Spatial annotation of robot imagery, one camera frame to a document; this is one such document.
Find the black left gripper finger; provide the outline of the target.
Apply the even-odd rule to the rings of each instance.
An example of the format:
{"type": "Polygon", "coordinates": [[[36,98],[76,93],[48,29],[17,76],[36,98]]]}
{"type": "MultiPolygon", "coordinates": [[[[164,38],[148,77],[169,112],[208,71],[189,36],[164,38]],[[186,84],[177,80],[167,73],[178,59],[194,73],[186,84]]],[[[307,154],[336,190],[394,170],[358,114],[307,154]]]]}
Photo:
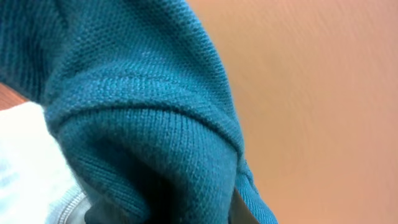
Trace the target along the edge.
{"type": "Polygon", "coordinates": [[[237,188],[234,188],[229,209],[229,224],[259,224],[250,212],[237,188]]]}

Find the folded light blue jeans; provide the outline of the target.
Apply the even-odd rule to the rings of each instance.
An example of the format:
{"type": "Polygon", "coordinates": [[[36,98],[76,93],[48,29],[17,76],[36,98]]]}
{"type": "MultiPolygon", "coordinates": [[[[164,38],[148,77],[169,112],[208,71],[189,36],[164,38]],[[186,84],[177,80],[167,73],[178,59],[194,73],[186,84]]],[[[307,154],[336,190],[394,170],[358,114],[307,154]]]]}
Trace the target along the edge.
{"type": "Polygon", "coordinates": [[[1,224],[84,223],[91,203],[35,103],[1,111],[1,224]]]}

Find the blue t-shirt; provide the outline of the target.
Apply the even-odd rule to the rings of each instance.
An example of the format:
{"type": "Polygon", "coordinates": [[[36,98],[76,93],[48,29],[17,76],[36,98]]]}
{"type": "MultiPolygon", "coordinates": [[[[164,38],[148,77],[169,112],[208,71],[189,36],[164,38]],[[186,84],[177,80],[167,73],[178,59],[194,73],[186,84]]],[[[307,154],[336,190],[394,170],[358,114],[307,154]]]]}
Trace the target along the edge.
{"type": "Polygon", "coordinates": [[[276,218],[244,159],[229,81],[185,1],[2,1],[1,81],[40,104],[95,201],[88,223],[276,218]]]}

